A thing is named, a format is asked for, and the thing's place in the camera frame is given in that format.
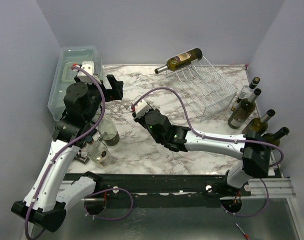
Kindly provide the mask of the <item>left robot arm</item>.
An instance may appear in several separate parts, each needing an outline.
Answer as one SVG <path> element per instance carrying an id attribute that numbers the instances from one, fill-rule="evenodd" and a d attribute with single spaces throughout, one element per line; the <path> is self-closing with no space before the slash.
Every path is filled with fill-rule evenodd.
<path id="1" fill-rule="evenodd" d="M 78 78 L 66 89 L 65 110 L 56 124 L 45 164 L 28 195 L 11 207 L 27 224 L 53 233 L 64 222 L 67 211 L 83 197 L 96 198 L 102 194 L 101 177 L 91 172 L 86 172 L 63 192 L 59 192 L 59 187 L 86 136 L 94 133 L 93 118 L 102 107 L 102 101 L 123 98 L 124 83 L 112 74 L 106 77 L 111 85 L 109 89 L 100 82 L 102 89 L 99 90 L 95 84 L 81 82 Z"/>

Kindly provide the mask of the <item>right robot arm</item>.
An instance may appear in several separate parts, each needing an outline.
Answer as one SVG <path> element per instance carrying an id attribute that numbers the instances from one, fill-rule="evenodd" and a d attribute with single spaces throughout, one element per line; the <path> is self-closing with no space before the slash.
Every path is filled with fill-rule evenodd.
<path id="1" fill-rule="evenodd" d="M 134 121 L 149 131 L 154 141 L 173 152 L 209 152 L 238 159 L 240 162 L 226 173 L 222 191 L 233 196 L 252 178 L 266 178 L 271 150 L 255 132 L 245 135 L 194 133 L 190 127 L 171 124 L 157 109 L 132 111 Z"/>

